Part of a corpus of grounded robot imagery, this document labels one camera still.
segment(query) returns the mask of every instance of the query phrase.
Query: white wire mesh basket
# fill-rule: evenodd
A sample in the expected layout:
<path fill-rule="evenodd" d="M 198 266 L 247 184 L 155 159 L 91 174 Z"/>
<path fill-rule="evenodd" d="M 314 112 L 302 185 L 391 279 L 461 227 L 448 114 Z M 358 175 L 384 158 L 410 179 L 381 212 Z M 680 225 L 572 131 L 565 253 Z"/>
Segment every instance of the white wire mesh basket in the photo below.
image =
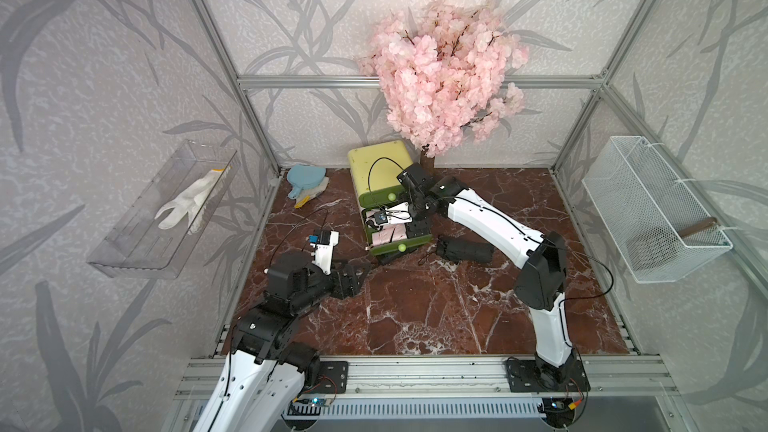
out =
<path fill-rule="evenodd" d="M 709 214 L 644 137 L 611 137 L 582 183 L 639 283 L 678 281 L 733 247 L 716 226 L 680 237 Z"/>

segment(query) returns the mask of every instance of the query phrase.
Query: white glove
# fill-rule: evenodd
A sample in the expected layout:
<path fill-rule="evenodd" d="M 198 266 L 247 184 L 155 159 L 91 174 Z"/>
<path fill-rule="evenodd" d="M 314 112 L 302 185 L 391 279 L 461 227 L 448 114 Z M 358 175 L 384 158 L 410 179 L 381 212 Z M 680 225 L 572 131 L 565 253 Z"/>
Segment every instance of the white glove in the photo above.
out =
<path fill-rule="evenodd" d="M 173 211 L 158 224 L 158 227 L 165 230 L 176 226 L 179 221 L 189 214 L 189 225 L 192 226 L 192 222 L 195 220 L 197 213 L 205 204 L 205 199 L 208 198 L 211 189 L 216 184 L 216 180 L 221 176 L 221 173 L 225 169 L 212 169 L 205 177 L 198 178 L 192 182 L 192 185 L 183 190 L 175 199 L 168 202 L 166 205 L 160 207 L 158 213 L 154 216 L 158 218 L 163 212 L 172 208 Z"/>

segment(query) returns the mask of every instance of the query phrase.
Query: metal rail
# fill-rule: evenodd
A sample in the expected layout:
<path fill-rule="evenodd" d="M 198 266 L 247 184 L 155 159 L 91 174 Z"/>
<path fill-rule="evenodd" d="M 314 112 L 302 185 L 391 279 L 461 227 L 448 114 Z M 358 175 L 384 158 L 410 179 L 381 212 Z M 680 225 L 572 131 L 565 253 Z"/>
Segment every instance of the metal rail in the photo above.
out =
<path fill-rule="evenodd" d="M 347 360 L 345 399 L 553 397 L 509 391 L 504 372 L 508 356 L 331 356 Z M 657 355 L 584 355 L 590 396 L 679 395 L 664 361 Z M 207 400 L 224 366 L 223 358 L 190 360 L 176 400 Z"/>
<path fill-rule="evenodd" d="M 275 174 L 280 173 L 280 166 L 277 163 L 277 158 L 275 157 L 274 151 L 270 147 L 269 140 L 267 140 L 264 130 L 261 128 L 261 124 L 259 124 L 259 120 L 256 117 L 256 111 L 254 111 L 254 107 L 251 105 L 250 100 L 248 100 L 248 97 L 237 84 L 237 72 L 235 71 L 232 59 L 226 52 L 224 41 L 222 40 L 221 34 L 219 34 L 219 31 L 216 28 L 213 15 L 208 10 L 208 7 L 205 4 L 205 0 L 189 1 L 192 4 L 192 8 L 195 12 L 195 15 L 197 16 L 198 22 L 200 22 L 200 26 L 203 27 L 203 30 L 208 37 L 208 41 L 214 49 L 216 58 L 219 60 L 219 64 L 223 69 L 224 78 L 232 89 L 232 93 L 234 94 L 237 105 L 240 106 L 242 113 L 245 115 L 245 118 L 248 122 L 248 125 L 250 126 L 251 130 L 254 131 L 254 134 L 256 135 L 261 148 L 264 150 L 266 158 L 270 161 L 270 167 L 272 168 L 272 171 Z"/>
<path fill-rule="evenodd" d="M 240 87 L 250 89 L 378 89 L 379 77 L 367 76 L 240 76 Z M 521 89 L 595 89 L 599 76 L 506 76 Z"/>
<path fill-rule="evenodd" d="M 618 44 L 614 48 L 613 53 L 610 54 L 608 63 L 602 70 L 600 75 L 600 84 L 594 88 L 593 92 L 597 92 L 601 90 L 603 86 L 610 84 L 611 79 L 613 79 L 621 64 L 627 59 L 632 45 L 638 41 L 640 33 L 645 28 L 646 24 L 648 23 L 648 19 L 654 10 L 656 10 L 656 7 L 660 2 L 661 0 L 640 0 L 638 8 L 635 9 L 629 24 L 627 24 L 627 27 L 621 34 L 621 38 L 619 39 Z M 576 119 L 576 122 L 571 128 L 568 137 L 566 137 L 563 146 L 560 148 L 558 156 L 554 159 L 554 165 L 552 166 L 553 170 L 559 170 L 565 162 L 565 159 L 573 151 L 573 148 L 576 146 L 579 137 L 581 137 L 581 133 L 587 127 L 587 124 L 589 124 L 589 121 L 591 120 L 592 115 L 597 108 L 597 100 L 597 94 L 593 93 L 590 97 L 590 100 L 584 104 L 584 107 L 581 109 L 581 113 L 579 113 L 579 117 Z"/>

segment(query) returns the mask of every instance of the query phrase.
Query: clear plastic shelf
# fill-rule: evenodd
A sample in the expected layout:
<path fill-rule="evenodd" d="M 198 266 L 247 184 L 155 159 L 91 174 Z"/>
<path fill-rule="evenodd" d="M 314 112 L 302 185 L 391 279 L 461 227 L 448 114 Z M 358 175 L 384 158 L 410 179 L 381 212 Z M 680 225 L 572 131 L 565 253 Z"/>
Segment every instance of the clear plastic shelf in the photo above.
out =
<path fill-rule="evenodd" d="M 166 212 L 156 219 L 160 207 L 211 169 L 222 168 L 224 173 L 193 222 L 184 216 L 176 226 L 166 230 L 158 227 L 168 215 Z M 184 141 L 88 256 L 88 264 L 109 277 L 178 277 L 238 168 L 237 150 Z"/>

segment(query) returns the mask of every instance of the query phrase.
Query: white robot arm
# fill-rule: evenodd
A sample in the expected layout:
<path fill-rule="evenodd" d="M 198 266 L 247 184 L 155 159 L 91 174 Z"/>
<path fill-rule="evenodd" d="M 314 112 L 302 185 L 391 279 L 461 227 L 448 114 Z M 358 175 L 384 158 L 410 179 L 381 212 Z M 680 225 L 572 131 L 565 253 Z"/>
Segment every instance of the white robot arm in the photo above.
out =
<path fill-rule="evenodd" d="M 545 236 L 524 226 L 487 203 L 467 188 L 456 194 L 457 201 L 448 206 L 448 218 L 473 230 L 523 269 L 530 255 Z M 561 367 L 571 356 L 571 339 L 562 313 L 563 292 L 556 292 L 552 309 L 530 307 L 536 333 L 536 355 L 554 367 Z"/>
<path fill-rule="evenodd" d="M 487 203 L 455 177 L 435 181 L 419 164 L 405 168 L 398 180 L 411 201 L 414 219 L 433 213 L 474 231 L 501 250 L 521 271 L 514 293 L 531 312 L 536 333 L 536 381 L 557 390 L 570 380 L 576 357 L 568 336 L 565 300 L 565 241 L 524 226 Z"/>
<path fill-rule="evenodd" d="M 301 392 L 305 374 L 292 364 L 255 360 L 243 350 L 226 356 L 195 432 L 272 429 L 286 404 Z"/>

